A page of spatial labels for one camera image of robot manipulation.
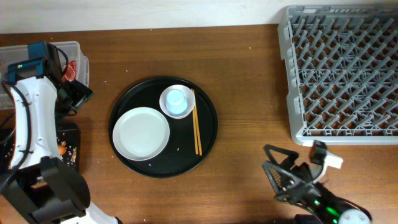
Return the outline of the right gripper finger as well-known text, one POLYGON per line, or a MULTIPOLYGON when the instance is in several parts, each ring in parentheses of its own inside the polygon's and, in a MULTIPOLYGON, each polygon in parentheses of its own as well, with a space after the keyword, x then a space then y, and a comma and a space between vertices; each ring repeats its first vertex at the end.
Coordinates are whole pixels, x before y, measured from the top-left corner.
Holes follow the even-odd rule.
POLYGON ((310 150, 310 162, 316 165, 323 165, 327 155, 327 146, 322 141, 314 141, 310 150))
POLYGON ((291 168, 295 165, 295 160, 299 157, 299 154, 295 151, 282 149, 270 144, 266 144, 263 149, 268 160, 264 161, 262 168, 275 194, 282 195, 286 191, 292 189, 299 181, 299 178, 291 172, 291 168), (282 162, 277 162, 272 152, 282 154, 286 156, 286 158, 282 162))

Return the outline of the red snack wrapper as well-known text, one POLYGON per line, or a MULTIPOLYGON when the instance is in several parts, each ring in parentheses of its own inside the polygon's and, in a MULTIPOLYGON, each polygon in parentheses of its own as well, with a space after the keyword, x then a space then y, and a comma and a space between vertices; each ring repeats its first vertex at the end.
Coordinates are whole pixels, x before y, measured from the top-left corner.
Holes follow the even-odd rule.
POLYGON ((68 63, 68 67, 67 67, 67 71, 64 74, 64 76, 62 77, 62 81, 66 82, 72 82, 74 81, 74 79, 76 78, 76 61, 73 60, 71 62, 68 63))

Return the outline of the orange carrot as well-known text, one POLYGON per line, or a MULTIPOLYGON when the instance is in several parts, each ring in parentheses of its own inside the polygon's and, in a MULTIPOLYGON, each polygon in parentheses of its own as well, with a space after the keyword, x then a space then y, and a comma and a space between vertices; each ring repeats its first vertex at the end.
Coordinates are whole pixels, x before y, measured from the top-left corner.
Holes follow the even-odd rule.
POLYGON ((58 145, 58 151, 59 151, 60 155, 62 156, 66 153, 67 149, 65 146, 58 145))

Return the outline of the rice pile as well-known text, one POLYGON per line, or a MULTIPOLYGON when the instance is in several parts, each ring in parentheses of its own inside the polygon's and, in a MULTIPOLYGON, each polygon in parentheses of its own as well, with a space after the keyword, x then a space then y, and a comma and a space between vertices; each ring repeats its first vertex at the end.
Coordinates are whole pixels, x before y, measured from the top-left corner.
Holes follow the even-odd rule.
POLYGON ((78 149, 78 138, 74 132, 60 132, 57 134, 58 145, 65 146, 67 151, 62 155, 62 160, 66 165, 73 167, 76 166, 77 162, 77 149, 78 149))

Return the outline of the white plate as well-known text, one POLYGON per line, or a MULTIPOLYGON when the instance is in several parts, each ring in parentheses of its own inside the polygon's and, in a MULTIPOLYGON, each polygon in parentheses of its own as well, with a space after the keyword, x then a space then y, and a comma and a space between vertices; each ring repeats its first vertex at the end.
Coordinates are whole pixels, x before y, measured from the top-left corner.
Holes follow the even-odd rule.
POLYGON ((111 137, 120 155, 132 161, 146 161, 165 149, 170 127, 161 112, 138 107, 125 112, 116 121, 111 137))

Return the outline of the wooden chopstick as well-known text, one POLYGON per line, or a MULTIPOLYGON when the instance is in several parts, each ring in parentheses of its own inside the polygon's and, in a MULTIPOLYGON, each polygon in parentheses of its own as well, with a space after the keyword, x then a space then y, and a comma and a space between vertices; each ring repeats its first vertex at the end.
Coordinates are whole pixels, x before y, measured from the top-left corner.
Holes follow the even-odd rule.
POLYGON ((195 91, 191 89, 193 93, 193 110, 192 110, 192 118, 193 118, 193 133, 194 133, 194 142, 195 142, 195 154, 199 155, 199 148, 198 148, 198 137, 197 137, 197 119, 196 119, 196 99, 195 99, 195 91))
POLYGON ((199 155, 198 156, 202 156, 203 152, 202 152, 202 146, 201 146, 200 129, 199 129, 199 124, 198 124, 197 103, 196 103, 195 113, 196 113, 196 119, 197 119, 197 137, 198 137, 198 148, 199 148, 199 155))

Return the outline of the light blue cup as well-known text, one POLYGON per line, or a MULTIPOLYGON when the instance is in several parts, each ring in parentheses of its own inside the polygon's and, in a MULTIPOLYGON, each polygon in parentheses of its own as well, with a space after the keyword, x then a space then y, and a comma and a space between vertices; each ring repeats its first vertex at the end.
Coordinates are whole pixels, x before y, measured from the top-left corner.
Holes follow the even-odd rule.
POLYGON ((170 114, 182 114, 187 109, 187 101, 181 90, 170 90, 166 95, 166 108, 170 114))

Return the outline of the white bowl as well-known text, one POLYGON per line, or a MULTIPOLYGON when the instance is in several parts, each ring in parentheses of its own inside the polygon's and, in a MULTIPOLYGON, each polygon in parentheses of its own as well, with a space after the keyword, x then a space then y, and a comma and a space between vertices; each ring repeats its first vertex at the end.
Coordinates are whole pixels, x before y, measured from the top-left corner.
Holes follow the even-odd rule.
POLYGON ((159 98, 159 105, 163 113, 165 113, 167 116, 173 118, 173 119, 183 119, 187 117, 193 110, 193 93, 191 89, 189 89, 187 86, 184 85, 171 85, 167 87, 160 95, 159 98), (182 114, 170 114, 169 111, 166 108, 166 95, 170 90, 173 89, 178 89, 183 92, 185 95, 185 99, 187 101, 187 108, 182 114))

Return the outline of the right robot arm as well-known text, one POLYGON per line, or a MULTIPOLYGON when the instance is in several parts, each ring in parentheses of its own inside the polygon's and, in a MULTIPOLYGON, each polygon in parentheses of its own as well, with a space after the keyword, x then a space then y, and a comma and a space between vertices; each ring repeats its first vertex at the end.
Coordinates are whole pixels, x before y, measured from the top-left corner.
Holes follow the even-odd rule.
POLYGON ((322 141, 314 141, 306 162, 295 161, 299 153, 267 144, 268 160, 262 168, 274 190, 274 200, 301 208, 309 215, 296 215, 295 223, 372 223, 368 210, 330 192, 321 178, 328 167, 341 168, 343 159, 329 152, 322 141))

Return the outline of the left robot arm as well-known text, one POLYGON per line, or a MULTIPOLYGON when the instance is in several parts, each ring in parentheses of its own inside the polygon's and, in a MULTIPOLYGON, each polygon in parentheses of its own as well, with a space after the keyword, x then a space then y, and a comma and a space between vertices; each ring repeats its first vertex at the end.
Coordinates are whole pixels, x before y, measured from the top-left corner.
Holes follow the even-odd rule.
POLYGON ((90 199, 86 180, 58 151, 56 104, 72 110, 77 82, 62 82, 60 63, 37 57, 7 68, 16 109, 16 141, 1 195, 29 223, 120 223, 90 199))

